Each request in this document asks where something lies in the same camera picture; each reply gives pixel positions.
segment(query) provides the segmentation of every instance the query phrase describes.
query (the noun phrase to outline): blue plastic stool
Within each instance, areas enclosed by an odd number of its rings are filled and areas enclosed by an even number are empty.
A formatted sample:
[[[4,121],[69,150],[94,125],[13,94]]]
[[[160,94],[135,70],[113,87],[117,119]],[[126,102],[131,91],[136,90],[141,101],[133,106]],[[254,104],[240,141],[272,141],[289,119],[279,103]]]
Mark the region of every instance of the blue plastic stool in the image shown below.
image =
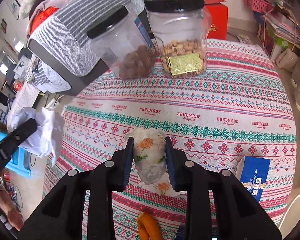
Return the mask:
[[[7,134],[0,132],[0,141],[5,138]],[[25,167],[25,150],[18,147],[18,150],[16,150],[11,160],[6,165],[6,168],[9,170],[14,171],[15,173],[19,174],[22,177],[25,177],[27,179],[31,178],[31,170],[27,169]]]

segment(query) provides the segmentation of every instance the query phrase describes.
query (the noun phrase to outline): table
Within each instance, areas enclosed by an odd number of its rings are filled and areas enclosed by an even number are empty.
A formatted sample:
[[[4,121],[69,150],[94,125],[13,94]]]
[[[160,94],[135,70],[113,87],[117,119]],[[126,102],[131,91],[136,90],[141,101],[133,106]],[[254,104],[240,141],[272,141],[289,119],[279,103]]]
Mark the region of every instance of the table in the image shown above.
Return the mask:
[[[209,40],[207,51],[207,71],[197,77],[167,79],[158,58],[148,78],[121,81],[108,72],[91,83],[66,109],[62,155],[53,168],[47,162],[43,194],[69,169],[86,171],[109,160],[125,147],[130,129],[155,127],[208,170],[235,173],[243,156],[269,158],[260,205],[278,224],[296,164],[296,129],[286,92],[260,47]],[[136,217],[144,210],[156,218],[164,239],[174,239],[185,221],[186,195],[159,196],[139,183],[133,165],[126,191],[112,193],[117,239],[137,239]],[[215,224],[212,194],[210,205]]]
[[[25,82],[21,90],[16,93],[16,98],[13,100],[11,110],[8,113],[7,117],[7,130],[8,132],[12,132],[10,128],[10,120],[11,117],[23,107],[32,107],[34,102],[36,101],[40,90],[34,87],[33,85]]]

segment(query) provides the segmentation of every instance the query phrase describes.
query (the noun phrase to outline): black lid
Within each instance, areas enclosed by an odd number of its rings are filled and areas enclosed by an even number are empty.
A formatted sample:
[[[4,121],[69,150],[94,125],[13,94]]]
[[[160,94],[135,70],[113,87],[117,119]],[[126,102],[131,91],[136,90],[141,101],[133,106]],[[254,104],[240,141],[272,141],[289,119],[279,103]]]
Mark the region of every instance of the black lid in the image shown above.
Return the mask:
[[[188,12],[204,7],[204,0],[143,0],[151,12]]]
[[[90,39],[94,39],[107,30],[110,30],[127,15],[128,11],[124,6],[115,7],[98,18],[85,32]]]

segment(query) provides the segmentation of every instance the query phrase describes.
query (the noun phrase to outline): red box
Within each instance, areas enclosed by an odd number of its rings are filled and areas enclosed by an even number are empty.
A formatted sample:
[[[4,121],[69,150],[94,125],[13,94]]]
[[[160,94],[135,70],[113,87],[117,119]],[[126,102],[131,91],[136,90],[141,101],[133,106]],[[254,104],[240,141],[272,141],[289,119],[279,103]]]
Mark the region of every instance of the red box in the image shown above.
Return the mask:
[[[209,39],[227,39],[228,7],[221,2],[224,2],[224,0],[204,0],[205,7],[212,16],[212,25],[208,34]]]

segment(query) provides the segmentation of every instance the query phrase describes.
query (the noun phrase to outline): jar of nuts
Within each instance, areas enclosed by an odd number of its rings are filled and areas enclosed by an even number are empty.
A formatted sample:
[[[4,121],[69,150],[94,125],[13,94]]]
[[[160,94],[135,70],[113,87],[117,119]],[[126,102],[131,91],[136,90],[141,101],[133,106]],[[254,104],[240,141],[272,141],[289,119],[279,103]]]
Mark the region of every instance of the jar of nuts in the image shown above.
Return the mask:
[[[90,47],[122,80],[152,72],[157,51],[138,16],[124,6],[97,19],[86,33]]]
[[[207,68],[211,15],[204,0],[144,0],[150,27],[169,78],[195,76]]]

